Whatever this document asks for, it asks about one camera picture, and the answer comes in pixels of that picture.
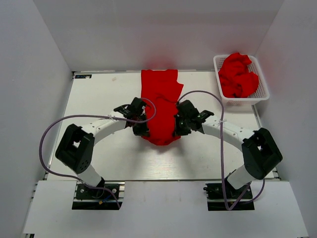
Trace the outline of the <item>red t shirt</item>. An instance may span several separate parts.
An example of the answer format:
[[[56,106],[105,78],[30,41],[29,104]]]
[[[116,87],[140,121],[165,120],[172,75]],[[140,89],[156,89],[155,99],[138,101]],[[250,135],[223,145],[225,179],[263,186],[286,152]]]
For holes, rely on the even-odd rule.
[[[174,136],[176,103],[183,89],[178,81],[178,70],[142,70],[141,97],[156,107],[155,117],[147,122],[149,136],[143,136],[157,146],[166,146],[180,138]]]

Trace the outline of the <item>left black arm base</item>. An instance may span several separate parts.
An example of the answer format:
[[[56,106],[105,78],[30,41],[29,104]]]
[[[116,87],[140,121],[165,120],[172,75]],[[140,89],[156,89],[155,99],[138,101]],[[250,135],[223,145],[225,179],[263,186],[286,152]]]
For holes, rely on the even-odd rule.
[[[121,206],[124,198],[125,184],[105,183],[105,188],[112,191]],[[77,183],[74,192],[72,210],[119,210],[116,200],[110,192],[105,190],[95,190],[86,187],[82,183]]]

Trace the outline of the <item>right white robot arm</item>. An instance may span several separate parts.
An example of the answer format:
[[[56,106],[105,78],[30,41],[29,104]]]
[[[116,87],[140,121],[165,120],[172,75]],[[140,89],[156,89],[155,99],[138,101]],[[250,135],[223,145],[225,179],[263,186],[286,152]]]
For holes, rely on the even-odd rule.
[[[244,164],[225,179],[223,190],[228,197],[234,198],[246,184],[264,179],[283,159],[271,133],[265,128],[250,130],[236,126],[210,111],[199,112],[189,100],[177,103],[176,108],[175,136],[197,131],[222,138],[242,152]]]

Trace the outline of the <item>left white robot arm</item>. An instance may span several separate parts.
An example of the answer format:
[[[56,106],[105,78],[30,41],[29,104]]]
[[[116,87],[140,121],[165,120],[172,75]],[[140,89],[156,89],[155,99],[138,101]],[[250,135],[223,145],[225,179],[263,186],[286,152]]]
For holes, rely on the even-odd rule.
[[[104,194],[105,180],[91,165],[94,146],[104,138],[127,127],[147,127],[147,122],[156,115],[157,109],[146,98],[134,98],[131,104],[119,106],[106,116],[86,125],[69,125],[55,152],[55,157],[71,169],[78,180],[85,183],[94,198]]]

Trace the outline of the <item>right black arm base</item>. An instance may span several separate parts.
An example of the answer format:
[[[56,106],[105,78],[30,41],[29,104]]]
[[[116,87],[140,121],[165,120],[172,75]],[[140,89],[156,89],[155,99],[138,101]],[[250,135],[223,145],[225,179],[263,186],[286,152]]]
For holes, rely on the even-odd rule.
[[[255,209],[253,202],[248,202],[253,199],[253,194],[250,186],[243,186],[235,190],[227,182],[225,182],[225,192],[227,197],[227,206],[230,208],[238,197],[243,193],[241,200],[233,207],[232,211],[252,211]],[[204,192],[207,196],[208,211],[227,211],[225,207],[222,183],[206,183]]]

